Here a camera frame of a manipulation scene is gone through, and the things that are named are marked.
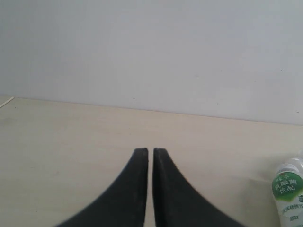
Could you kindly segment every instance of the beige surface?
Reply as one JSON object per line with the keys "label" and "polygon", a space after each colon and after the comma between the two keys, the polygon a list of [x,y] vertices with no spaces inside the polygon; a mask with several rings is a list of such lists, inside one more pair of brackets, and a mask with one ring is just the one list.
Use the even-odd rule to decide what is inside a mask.
{"label": "beige surface", "polygon": [[7,95],[0,95],[0,108],[9,103],[14,97]]}
{"label": "beige surface", "polygon": [[302,135],[300,126],[17,98],[0,111],[0,226],[53,226],[105,190],[134,148],[150,149],[151,167],[152,148],[165,147],[221,210],[277,227],[270,182]]}

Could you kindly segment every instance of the white bottle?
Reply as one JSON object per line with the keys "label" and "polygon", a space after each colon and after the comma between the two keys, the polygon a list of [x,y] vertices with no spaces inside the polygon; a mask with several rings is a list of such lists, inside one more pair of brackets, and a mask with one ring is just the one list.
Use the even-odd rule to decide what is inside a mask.
{"label": "white bottle", "polygon": [[303,227],[303,152],[278,168],[272,190],[281,227]]}

